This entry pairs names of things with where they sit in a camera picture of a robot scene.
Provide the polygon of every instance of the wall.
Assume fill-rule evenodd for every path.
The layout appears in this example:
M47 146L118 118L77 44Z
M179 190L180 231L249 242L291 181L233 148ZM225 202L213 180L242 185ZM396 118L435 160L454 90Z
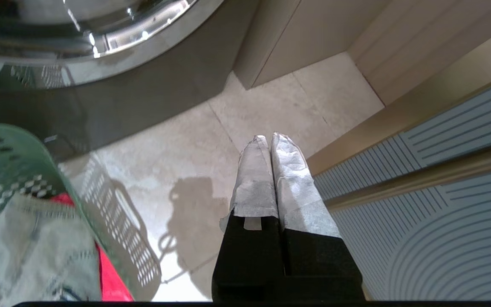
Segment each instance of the wall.
M491 0L392 0L348 53L389 105L491 37Z
M389 0L263 0L234 65L249 89L345 51Z

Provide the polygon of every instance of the green laundry basket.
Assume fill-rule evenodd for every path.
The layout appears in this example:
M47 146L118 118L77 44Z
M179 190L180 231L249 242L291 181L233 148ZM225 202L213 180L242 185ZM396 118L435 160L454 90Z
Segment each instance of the green laundry basket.
M138 218L108 188L103 171L91 168L84 177L76 192L42 142L26 130L0 124L0 212L16 192L38 197L67 192L134 299L151 300L160 285L160 266L137 229Z

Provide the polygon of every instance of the tile floor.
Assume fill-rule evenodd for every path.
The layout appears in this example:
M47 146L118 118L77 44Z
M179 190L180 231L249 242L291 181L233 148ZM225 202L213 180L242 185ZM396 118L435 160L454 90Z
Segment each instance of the tile floor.
M306 157L383 105L347 53L246 91L224 91L93 153L120 182L160 260L154 301L206 301L240 151L256 134L288 134Z

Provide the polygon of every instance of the gold trim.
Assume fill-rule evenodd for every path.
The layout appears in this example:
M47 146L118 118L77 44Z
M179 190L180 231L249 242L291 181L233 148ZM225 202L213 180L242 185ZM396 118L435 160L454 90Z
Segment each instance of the gold trim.
M491 147L325 201L329 211L491 173Z
M308 159L312 175L462 103L491 86L491 39Z
M363 290L363 295L365 295L365 299L366 299L367 301L374 301L373 296L372 296L372 295L370 295L370 292L369 292L369 290L367 289L367 286L365 285L365 283L364 283L364 282L361 284L361 289Z

